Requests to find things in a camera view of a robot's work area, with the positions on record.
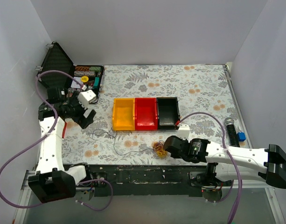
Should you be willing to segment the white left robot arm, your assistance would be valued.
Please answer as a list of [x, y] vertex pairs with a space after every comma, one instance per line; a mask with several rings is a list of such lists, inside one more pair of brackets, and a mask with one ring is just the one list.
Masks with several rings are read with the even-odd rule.
[[79, 163], [65, 170], [62, 160], [62, 141], [72, 119], [82, 129], [93, 123], [95, 110], [85, 116], [90, 103], [97, 99], [92, 90], [74, 92], [70, 97], [65, 88], [49, 88], [48, 98], [38, 110], [39, 125], [44, 140], [40, 143], [39, 161], [35, 175], [28, 185], [41, 203], [74, 197], [76, 185], [87, 187], [93, 176], [87, 163]]

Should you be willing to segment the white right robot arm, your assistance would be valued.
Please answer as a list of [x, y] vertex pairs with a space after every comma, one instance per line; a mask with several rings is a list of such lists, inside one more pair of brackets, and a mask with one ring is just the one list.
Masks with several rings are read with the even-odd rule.
[[183, 140], [170, 136], [164, 143], [164, 150], [175, 159], [191, 163], [216, 163], [216, 169], [207, 171], [207, 184], [229, 180], [255, 180], [286, 189], [286, 153], [274, 144], [268, 148], [249, 149], [222, 145], [205, 139]]

